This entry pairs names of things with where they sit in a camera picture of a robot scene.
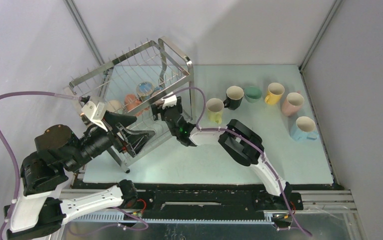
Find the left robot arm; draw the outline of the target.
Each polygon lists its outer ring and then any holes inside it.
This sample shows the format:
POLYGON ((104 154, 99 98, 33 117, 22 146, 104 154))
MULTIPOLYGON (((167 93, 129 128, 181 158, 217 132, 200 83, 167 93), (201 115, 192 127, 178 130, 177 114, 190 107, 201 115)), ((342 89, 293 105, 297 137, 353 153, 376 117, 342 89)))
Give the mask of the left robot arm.
POLYGON ((9 240, 31 240, 50 235, 73 219, 111 207, 131 209, 138 193, 130 180, 121 180, 110 188, 86 197, 61 200, 51 197, 68 180, 67 172, 77 173, 105 151, 135 157, 155 135, 153 130, 133 130, 135 116, 106 112, 103 126, 92 123, 82 137, 70 127, 56 124, 35 138, 36 150, 22 162, 19 177, 21 195, 13 208, 6 207, 10 226, 9 240))

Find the black mug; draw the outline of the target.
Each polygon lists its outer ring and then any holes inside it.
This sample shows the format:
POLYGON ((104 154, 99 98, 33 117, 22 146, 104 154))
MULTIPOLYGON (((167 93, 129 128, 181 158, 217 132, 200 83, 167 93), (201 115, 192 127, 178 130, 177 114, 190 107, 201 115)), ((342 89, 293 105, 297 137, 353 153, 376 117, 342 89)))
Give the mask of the black mug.
POLYGON ((230 109, 230 110, 236 110, 240 107, 243 97, 244 97, 244 90, 236 85, 230 86, 226 90, 226 99, 223 101, 224 108, 230 109))

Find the yellow-green mug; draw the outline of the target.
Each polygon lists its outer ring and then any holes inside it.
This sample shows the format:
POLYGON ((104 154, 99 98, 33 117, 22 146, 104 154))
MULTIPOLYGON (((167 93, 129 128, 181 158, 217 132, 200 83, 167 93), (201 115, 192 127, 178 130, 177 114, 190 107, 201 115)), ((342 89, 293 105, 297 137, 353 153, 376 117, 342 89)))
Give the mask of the yellow-green mug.
POLYGON ((222 123, 224 102, 219 98, 211 98, 206 102, 206 111, 210 122, 220 125, 222 123))

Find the large pink mug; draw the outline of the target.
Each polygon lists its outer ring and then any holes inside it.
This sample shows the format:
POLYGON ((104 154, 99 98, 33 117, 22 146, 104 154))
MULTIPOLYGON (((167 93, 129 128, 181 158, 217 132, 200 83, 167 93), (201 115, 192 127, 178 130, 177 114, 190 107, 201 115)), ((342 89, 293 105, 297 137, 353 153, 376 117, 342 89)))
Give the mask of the large pink mug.
POLYGON ((165 103, 165 100, 160 98, 158 100, 156 100, 152 105, 151 105, 151 109, 154 110, 158 110, 158 109, 162 109, 163 108, 163 105, 165 103))

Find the yellow mug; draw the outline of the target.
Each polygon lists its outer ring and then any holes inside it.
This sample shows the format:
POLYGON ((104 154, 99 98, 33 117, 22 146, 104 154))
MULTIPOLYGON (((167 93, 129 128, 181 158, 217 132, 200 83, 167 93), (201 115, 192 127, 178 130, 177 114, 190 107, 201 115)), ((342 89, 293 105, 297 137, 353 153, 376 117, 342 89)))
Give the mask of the yellow mug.
POLYGON ((267 94, 264 102, 268 105, 276 105, 282 98, 285 88, 278 82, 272 82, 267 87, 267 94))

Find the mint green mug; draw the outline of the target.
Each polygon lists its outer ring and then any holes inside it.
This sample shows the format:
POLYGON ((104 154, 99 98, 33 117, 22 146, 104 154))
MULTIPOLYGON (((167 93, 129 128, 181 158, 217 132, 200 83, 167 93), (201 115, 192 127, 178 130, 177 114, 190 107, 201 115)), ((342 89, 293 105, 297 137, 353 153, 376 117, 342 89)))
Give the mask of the mint green mug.
POLYGON ((256 103, 262 97, 262 91, 259 87, 248 86, 244 89, 244 97, 248 103, 256 103))

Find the light blue mug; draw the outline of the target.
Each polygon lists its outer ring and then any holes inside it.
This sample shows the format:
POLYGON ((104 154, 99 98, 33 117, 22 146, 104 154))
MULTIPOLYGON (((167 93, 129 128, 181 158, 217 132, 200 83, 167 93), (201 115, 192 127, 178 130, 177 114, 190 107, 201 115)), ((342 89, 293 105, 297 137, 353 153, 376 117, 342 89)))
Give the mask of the light blue mug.
POLYGON ((308 116, 300 116, 290 129, 290 137, 295 141, 311 140, 319 138, 316 123, 308 116))

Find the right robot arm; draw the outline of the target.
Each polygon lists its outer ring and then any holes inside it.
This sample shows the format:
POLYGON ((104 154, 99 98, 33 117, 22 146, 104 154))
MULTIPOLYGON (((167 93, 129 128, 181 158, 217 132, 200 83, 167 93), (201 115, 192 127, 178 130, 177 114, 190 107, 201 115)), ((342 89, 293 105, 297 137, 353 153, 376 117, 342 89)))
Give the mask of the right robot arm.
POLYGON ((185 120, 181 98, 174 94, 151 105, 155 119, 164 121, 172 136, 186 147, 219 144, 238 164, 253 169, 270 194, 276 209, 285 208, 291 201, 291 187, 270 163, 262 138, 237 119, 225 127, 201 128, 185 120))

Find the pink faceted mug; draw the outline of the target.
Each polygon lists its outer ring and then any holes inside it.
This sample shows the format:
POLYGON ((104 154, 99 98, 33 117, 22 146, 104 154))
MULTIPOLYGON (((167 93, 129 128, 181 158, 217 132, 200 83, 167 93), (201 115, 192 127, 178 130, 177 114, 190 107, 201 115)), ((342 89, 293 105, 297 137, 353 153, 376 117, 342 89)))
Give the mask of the pink faceted mug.
POLYGON ((305 98, 299 92, 290 92, 281 106, 281 112, 284 116, 290 117, 296 114, 304 103, 305 98))

